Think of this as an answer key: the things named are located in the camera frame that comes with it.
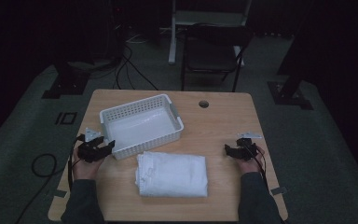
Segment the hand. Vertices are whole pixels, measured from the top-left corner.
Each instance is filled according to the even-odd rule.
[[[263,165],[263,163],[261,162],[261,158],[263,157],[265,151],[261,147],[257,147],[257,148],[259,152],[255,156],[255,158],[258,160],[258,162],[261,165]],[[260,172],[260,167],[258,166],[255,159],[250,159],[249,161],[235,159],[235,161],[240,166],[240,171],[242,175],[251,172]]]
[[[74,163],[73,163],[73,172],[74,172],[74,180],[77,179],[93,179],[98,174],[98,170],[100,169],[101,164],[104,161],[100,159],[98,161],[94,161],[92,163],[88,163],[78,158],[77,156],[78,148],[74,150]]]

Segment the white fabric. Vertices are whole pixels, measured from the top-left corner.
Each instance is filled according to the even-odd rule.
[[[146,151],[140,154],[135,184],[142,196],[207,197],[205,157]]]

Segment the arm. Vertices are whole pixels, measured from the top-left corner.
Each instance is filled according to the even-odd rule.
[[[96,182],[90,179],[74,181],[71,196],[61,220],[63,223],[104,223],[98,205]]]
[[[103,224],[103,213],[100,205],[98,205],[95,182],[95,177],[103,163],[103,159],[92,163],[81,161],[77,156],[77,148],[74,151],[74,159],[74,183],[61,220],[63,223],[71,224]]]
[[[261,164],[264,150],[260,147],[258,149],[260,153],[255,158]],[[236,161],[241,170],[241,199],[238,207],[240,223],[280,224],[278,207],[266,189],[257,162],[254,159]]]

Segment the white plastic basket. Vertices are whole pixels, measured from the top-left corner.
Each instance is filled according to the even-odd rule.
[[[166,94],[105,109],[100,119],[105,142],[116,140],[117,160],[176,141],[184,129]]]

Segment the black cable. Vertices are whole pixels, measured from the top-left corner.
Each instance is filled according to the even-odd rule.
[[[127,72],[127,79],[129,80],[132,89],[135,90],[135,87],[133,87],[133,84],[130,79],[129,67],[127,65],[126,65],[126,72]]]
[[[252,155],[252,159],[255,160],[255,162],[257,162],[258,167],[260,168],[260,173],[263,176],[263,181],[264,181],[264,185],[266,186],[267,190],[269,191],[269,183],[267,183],[267,177],[266,177],[266,170],[267,169],[267,164],[266,164],[266,158],[264,158],[264,155],[261,154],[261,156],[264,159],[264,164],[266,166],[265,169],[263,169],[263,166],[261,165],[260,161],[258,161],[258,159],[255,157],[255,155],[252,153],[252,151],[245,146],[246,150],[248,150],[248,152]]]
[[[116,72],[116,70],[117,70],[117,67],[113,67],[112,70],[107,71],[105,74],[100,75],[100,76],[98,76],[98,77],[97,77],[97,76],[95,76],[95,77],[89,77],[89,79],[99,79],[99,78],[107,77],[107,76],[111,75],[112,73]]]
[[[72,165],[72,155],[74,155],[74,150],[75,150],[75,144],[77,141],[82,140],[82,138],[84,138],[84,134],[81,134],[79,136],[77,136],[74,140],[74,142],[72,143],[72,146],[69,150],[69,158],[68,158],[68,185],[69,185],[69,190],[72,190],[72,184],[74,183],[74,179],[72,177],[72,168],[74,167]]]
[[[129,49],[130,52],[131,52],[131,54],[132,54],[132,49],[130,49],[130,47],[128,47],[127,45],[125,45],[125,47],[126,47],[127,49]],[[142,78],[144,78],[151,86],[153,86],[153,88],[154,88],[156,91],[158,91],[158,88],[157,88],[144,74],[142,74],[142,73],[138,70],[138,68],[130,61],[130,59],[126,58],[124,55],[123,55],[123,57],[124,57],[124,59],[126,59],[126,61],[127,61],[128,63],[130,63],[130,65],[135,69],[136,72],[138,72],[138,74],[139,74]]]
[[[39,174],[39,173],[36,171],[36,169],[34,168],[34,165],[36,164],[36,162],[37,162],[39,159],[43,158],[43,157],[51,157],[51,158],[53,159],[53,161],[54,161],[53,167],[52,167],[52,169],[51,169],[51,172],[50,172],[49,174],[47,174],[47,175],[41,175],[41,174]],[[43,184],[43,186],[37,191],[37,193],[36,193],[36,194],[34,195],[34,197],[31,199],[31,201],[29,201],[29,202],[27,203],[27,205],[25,205],[24,209],[22,209],[22,212],[21,212],[19,218],[17,218],[17,220],[16,220],[16,222],[15,222],[16,224],[17,224],[17,223],[20,223],[20,220],[22,219],[22,216],[23,216],[23,215],[25,214],[25,212],[28,210],[29,206],[34,202],[34,199],[40,194],[40,192],[43,190],[43,188],[48,184],[48,182],[50,181],[50,179],[51,179],[53,176],[59,174],[60,172],[62,172],[62,171],[64,170],[64,168],[62,168],[61,170],[56,171],[56,169],[57,169],[57,159],[56,159],[56,157],[55,157],[53,154],[50,154],[50,153],[44,153],[44,154],[41,154],[41,155],[37,156],[37,157],[33,160],[33,162],[32,162],[31,169],[32,169],[32,172],[34,173],[34,175],[36,175],[36,176],[38,176],[38,177],[46,177],[47,179],[46,179],[45,183]]]
[[[74,166],[75,166],[78,162],[80,162],[80,161],[81,161],[81,160],[75,161],[74,164],[72,164],[72,168],[74,168]]]
[[[120,68],[118,69],[118,71],[116,71],[116,73],[115,73],[116,79],[115,79],[115,82],[113,83],[112,89],[115,88],[115,85],[116,85],[116,83],[117,83],[118,89],[121,90],[120,84],[119,84],[119,82],[118,82],[118,77],[120,76],[121,69],[123,69],[124,66],[127,66],[128,60],[132,57],[132,50],[130,50],[129,59],[127,59],[127,58],[124,56],[124,54],[122,54],[122,57],[125,58],[126,60],[124,60],[123,64],[120,66]]]
[[[267,170],[267,164],[266,164],[266,158],[264,157],[263,154],[261,154],[261,156],[263,157],[264,160],[264,164],[265,164],[265,169],[263,169],[263,166],[260,164],[260,162],[258,161],[258,159],[255,157],[255,155],[251,152],[251,150],[245,146],[245,148],[248,150],[248,152],[252,155],[252,159],[255,160],[255,162],[257,162],[258,167],[260,168],[260,172],[261,175],[263,176],[263,180],[264,180],[264,184],[266,185],[267,191],[269,192],[269,184],[267,183],[267,177],[266,177],[266,170]],[[281,216],[279,216],[280,218],[280,222],[282,224],[285,224],[286,222],[283,220],[283,218]]]

